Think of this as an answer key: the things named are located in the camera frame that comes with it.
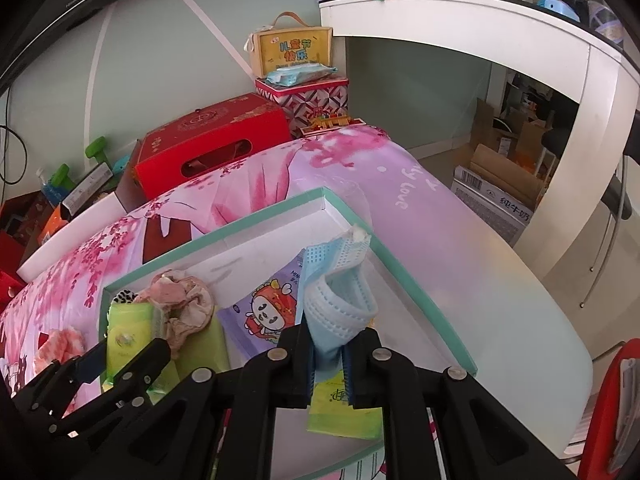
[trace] barcode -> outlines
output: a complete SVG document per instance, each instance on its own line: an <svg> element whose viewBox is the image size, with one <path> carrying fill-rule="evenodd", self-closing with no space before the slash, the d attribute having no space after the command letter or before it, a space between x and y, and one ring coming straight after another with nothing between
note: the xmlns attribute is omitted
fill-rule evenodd
<svg viewBox="0 0 640 480"><path fill-rule="evenodd" d="M480 188L482 187L482 180L480 180L476 176L473 176L468 171L463 171L462 172L462 182L464 182L468 186L471 186L471 187L477 189L478 191L480 191Z"/></svg>

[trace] white stripe on wall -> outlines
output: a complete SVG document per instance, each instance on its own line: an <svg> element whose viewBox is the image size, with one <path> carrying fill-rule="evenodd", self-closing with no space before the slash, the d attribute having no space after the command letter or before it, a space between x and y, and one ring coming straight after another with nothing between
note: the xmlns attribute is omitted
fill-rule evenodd
<svg viewBox="0 0 640 480"><path fill-rule="evenodd" d="M95 86L95 75L98 72L98 60L100 59L100 52L102 51L102 44L104 43L104 37L107 35L107 28L109 27L109 22L111 21L111 17L113 16L113 11L116 8L116 4L111 4L107 8L107 12L104 15L104 19L102 20L102 26L100 27L100 34L98 34L98 41L95 43L94 50L94 58L91 61L91 70L89 71L89 82L86 86L86 99L84 101L84 148L91 143L90 139L90 127L91 127L91 103L94 99L94 86ZM89 171L91 169L91 160L82 154L82 158L84 158L84 169Z"/></svg>
<svg viewBox="0 0 640 480"><path fill-rule="evenodd" d="M220 42L220 44L225 48L225 50L231 55L231 57L235 60L236 63L240 66L242 70L251 78L254 79L254 72L251 70L251 67L246 62L244 57L240 55L240 53L234 48L231 42L226 38L222 31L216 26L215 23L211 20L209 16L206 15L204 10L200 8L200 6L193 0L182 0L185 4L193 11L193 13L199 18L199 20L204 24L205 27L209 29L209 31L216 37L216 39Z"/></svg>

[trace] red plastic object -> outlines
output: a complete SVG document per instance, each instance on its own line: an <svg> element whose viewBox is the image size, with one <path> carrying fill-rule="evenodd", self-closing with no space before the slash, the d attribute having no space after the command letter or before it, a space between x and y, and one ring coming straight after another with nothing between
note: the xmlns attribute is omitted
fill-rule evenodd
<svg viewBox="0 0 640 480"><path fill-rule="evenodd" d="M5 231L0 231L0 312L2 312L13 297L20 292L26 284L16 274L20 266L20 260L24 253L24 247L11 238Z"/></svg>
<svg viewBox="0 0 640 480"><path fill-rule="evenodd" d="M629 340L614 357L604 377L584 443L578 478L612 480L618 472L607 473L616 447L616 422L620 402L620 361L640 358L640 339Z"/></svg>
<svg viewBox="0 0 640 480"><path fill-rule="evenodd" d="M258 94L199 109L142 141L136 174L147 199L291 140L284 111Z"/></svg>

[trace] hisense logo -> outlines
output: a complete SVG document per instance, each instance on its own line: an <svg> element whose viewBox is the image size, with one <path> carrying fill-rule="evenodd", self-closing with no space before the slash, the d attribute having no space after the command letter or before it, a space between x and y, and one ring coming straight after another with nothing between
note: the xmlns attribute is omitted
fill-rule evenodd
<svg viewBox="0 0 640 480"><path fill-rule="evenodd" d="M71 7L72 5L78 3L80 0L71 0L68 4L66 4L65 9L68 9L69 7Z"/></svg>

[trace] baseboard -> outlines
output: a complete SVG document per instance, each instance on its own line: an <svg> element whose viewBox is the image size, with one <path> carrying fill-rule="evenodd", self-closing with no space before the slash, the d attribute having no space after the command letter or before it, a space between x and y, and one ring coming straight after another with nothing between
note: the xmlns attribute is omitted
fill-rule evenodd
<svg viewBox="0 0 640 480"><path fill-rule="evenodd" d="M453 137L452 139L439 140L438 142L430 142L429 144L423 144L410 148L407 151L411 153L412 157L416 160L421 158L427 158L431 155L437 155L438 153L448 152L449 150L455 150L463 144L468 143L470 140L469 135Z"/></svg>

